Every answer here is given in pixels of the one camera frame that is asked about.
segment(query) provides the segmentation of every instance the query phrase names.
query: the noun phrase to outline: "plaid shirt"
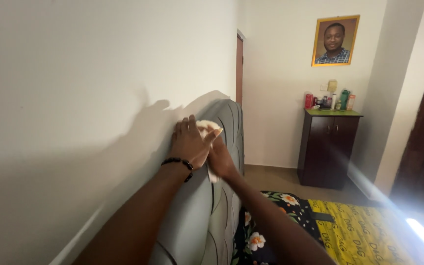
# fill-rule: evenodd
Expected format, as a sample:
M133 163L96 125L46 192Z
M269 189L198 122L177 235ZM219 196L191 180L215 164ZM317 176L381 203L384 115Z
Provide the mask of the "plaid shirt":
M350 60L350 51L343 48L343 50L341 50L341 52L333 58L328 58L327 53L322 55L320 58L316 58L315 64L316 65L319 65L319 64L341 64L341 63L347 63L347 62L349 62L349 60Z

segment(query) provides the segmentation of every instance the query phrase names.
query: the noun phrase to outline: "cabinet top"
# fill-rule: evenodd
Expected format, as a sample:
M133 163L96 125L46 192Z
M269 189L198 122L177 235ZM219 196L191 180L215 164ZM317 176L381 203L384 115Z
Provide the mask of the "cabinet top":
M339 117L363 117L360 113L353 110L319 110L319 109L306 109L308 114L312 116L339 116Z

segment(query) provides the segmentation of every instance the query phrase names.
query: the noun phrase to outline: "cabinet door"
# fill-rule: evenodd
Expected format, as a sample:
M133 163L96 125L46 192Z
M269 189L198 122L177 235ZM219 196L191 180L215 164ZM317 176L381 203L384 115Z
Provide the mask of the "cabinet door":
M345 185L358 123L359 117L336 117L334 120L328 159L331 173L325 181L328 188L340 189Z
M333 123L333 117L312 117L305 156L303 185L325 187Z

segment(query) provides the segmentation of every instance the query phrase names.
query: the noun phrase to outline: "framed portrait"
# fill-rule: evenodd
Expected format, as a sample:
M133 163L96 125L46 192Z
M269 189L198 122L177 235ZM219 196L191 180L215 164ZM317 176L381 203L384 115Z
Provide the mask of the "framed portrait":
M318 19L312 67L350 65L358 23L359 15Z

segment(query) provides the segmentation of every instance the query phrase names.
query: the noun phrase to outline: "yellow fabric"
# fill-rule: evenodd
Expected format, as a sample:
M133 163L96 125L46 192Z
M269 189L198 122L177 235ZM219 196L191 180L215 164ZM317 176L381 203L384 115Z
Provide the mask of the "yellow fabric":
M331 214L335 220L317 221L317 225L327 253L338 264L421 264L410 256L411 249L404 242L406 224L390 210L321 200L309 203L314 212Z

